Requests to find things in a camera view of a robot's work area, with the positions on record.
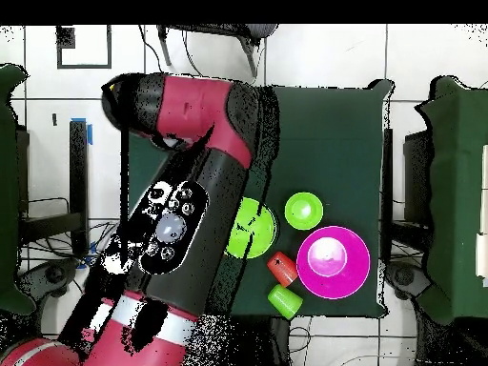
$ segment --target white tile floor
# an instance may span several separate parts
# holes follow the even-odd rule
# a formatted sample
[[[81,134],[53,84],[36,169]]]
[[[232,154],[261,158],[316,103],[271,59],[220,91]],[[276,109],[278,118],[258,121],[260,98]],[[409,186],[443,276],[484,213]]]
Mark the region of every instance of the white tile floor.
[[[64,50],[70,63],[106,63],[103,27],[76,27],[76,49]],[[172,30],[168,49],[173,65],[167,67],[155,26],[144,28],[147,42],[158,54],[163,71],[196,74],[183,46],[181,32]],[[390,109],[394,131],[394,199],[404,200],[402,144],[406,134],[425,124],[414,106],[425,100],[432,79],[452,74],[466,85],[488,81],[486,25],[280,25],[268,39],[268,49],[254,52],[260,60],[258,77],[251,77],[246,56],[234,38],[189,33],[188,48],[202,74],[242,80],[255,85],[303,87],[367,87],[373,80],[395,82]],[[93,125],[90,154],[90,209],[93,219],[119,216],[120,142],[104,117],[100,86],[122,72],[158,71],[153,51],[144,47],[137,26],[112,27],[111,70],[58,70],[54,27],[0,27],[0,63],[26,68],[29,79],[12,94],[11,106],[30,131],[30,197],[68,196],[68,122],[85,117]],[[51,116],[56,113],[57,126]],[[63,203],[34,204],[32,212],[63,212]],[[403,217],[395,204],[396,219]],[[42,258],[29,250],[29,257]],[[30,264],[23,261],[23,267]],[[86,277],[80,270],[77,279]],[[415,357],[416,322],[412,305],[395,298],[384,286],[389,314],[384,318],[299,317],[290,337],[294,366],[411,366]],[[79,297],[74,286],[59,300],[50,300],[43,322],[55,333]]]

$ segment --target robot control buttons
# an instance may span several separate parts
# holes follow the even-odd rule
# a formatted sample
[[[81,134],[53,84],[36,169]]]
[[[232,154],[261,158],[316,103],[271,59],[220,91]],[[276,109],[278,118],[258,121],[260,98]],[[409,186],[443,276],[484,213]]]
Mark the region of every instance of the robot control buttons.
[[[155,234],[161,243],[174,243],[185,235],[187,225],[185,219],[175,213],[163,213],[157,223]]]
[[[177,199],[171,199],[170,202],[168,202],[168,208],[170,208],[172,211],[178,209],[178,206],[179,201]]]
[[[190,199],[192,197],[192,190],[185,188],[185,189],[181,190],[180,196],[181,196],[181,199]]]
[[[172,259],[174,256],[174,250],[171,247],[163,247],[161,249],[161,258],[165,261]]]
[[[192,214],[194,211],[194,205],[192,205],[191,203],[185,203],[181,207],[181,211],[183,212],[183,214]]]
[[[148,250],[146,250],[146,254],[153,256],[157,254],[157,251],[159,250],[159,246],[157,245],[156,242],[152,241],[149,243]]]

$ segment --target lime green cup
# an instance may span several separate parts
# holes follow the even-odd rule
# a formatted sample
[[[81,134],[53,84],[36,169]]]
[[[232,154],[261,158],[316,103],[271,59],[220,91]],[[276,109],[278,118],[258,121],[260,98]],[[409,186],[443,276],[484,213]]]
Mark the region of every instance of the lime green cup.
[[[291,320],[296,315],[303,303],[300,296],[283,288],[280,284],[272,288],[268,294],[268,300],[287,320]]]
[[[257,214],[259,202],[251,198],[242,198],[234,225],[231,230],[226,254],[235,258],[243,258],[246,253],[251,234],[253,243],[247,258],[256,258],[268,251],[276,237],[276,222],[271,211],[262,207],[260,215]]]
[[[285,219],[297,230],[314,228],[323,213],[322,202],[313,193],[295,193],[285,205]]]

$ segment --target blue tape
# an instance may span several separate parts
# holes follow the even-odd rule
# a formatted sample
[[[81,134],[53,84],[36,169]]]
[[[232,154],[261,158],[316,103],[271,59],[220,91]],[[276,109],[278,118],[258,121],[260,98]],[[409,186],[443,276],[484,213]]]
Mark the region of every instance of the blue tape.
[[[90,245],[90,253],[95,254],[96,253],[96,242],[93,241],[93,243]],[[85,259],[83,260],[84,263],[80,264],[76,267],[77,270],[84,270],[87,268],[87,264],[90,264],[93,260],[92,256],[86,256]]]
[[[87,118],[72,118],[71,122],[87,122]],[[87,142],[89,145],[93,144],[93,128],[92,124],[87,125]]]
[[[89,145],[93,144],[92,124],[88,125],[88,127],[87,127],[87,142]]]

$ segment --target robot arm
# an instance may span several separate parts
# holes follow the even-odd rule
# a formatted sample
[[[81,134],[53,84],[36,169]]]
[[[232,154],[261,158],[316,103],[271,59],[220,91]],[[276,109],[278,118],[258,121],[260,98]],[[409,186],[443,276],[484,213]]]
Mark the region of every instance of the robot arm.
[[[204,313],[254,154],[257,98],[239,83],[164,73],[120,76],[112,94],[114,125],[123,115],[154,143],[187,147],[112,236],[58,341],[22,344],[1,366],[179,366]],[[140,278],[132,291],[129,272]]]

